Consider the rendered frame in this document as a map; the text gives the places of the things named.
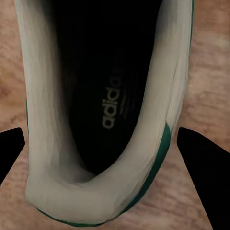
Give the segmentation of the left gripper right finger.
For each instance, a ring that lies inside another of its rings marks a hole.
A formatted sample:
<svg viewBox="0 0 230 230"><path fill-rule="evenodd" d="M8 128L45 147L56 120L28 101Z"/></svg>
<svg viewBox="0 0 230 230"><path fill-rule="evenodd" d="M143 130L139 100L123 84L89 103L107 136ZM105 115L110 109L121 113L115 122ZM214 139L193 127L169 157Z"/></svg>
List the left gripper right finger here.
<svg viewBox="0 0 230 230"><path fill-rule="evenodd" d="M177 147L213 230L230 230L230 153L184 127L178 130Z"/></svg>

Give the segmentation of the gym shoe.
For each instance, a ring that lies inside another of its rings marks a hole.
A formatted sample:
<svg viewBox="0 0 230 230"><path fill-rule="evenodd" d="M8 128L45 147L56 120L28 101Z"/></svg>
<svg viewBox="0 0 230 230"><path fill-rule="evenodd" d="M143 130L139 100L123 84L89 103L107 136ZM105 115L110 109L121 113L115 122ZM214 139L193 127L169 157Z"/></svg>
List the gym shoe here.
<svg viewBox="0 0 230 230"><path fill-rule="evenodd" d="M15 0L26 84L25 200L98 227L147 193L175 135L194 0Z"/></svg>

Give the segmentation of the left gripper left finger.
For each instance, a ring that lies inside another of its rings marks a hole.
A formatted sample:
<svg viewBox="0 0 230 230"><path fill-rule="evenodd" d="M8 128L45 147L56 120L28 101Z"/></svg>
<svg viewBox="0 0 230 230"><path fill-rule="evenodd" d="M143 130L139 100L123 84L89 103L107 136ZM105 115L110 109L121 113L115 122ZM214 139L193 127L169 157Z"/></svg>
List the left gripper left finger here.
<svg viewBox="0 0 230 230"><path fill-rule="evenodd" d="M0 133L0 185L24 146L20 127Z"/></svg>

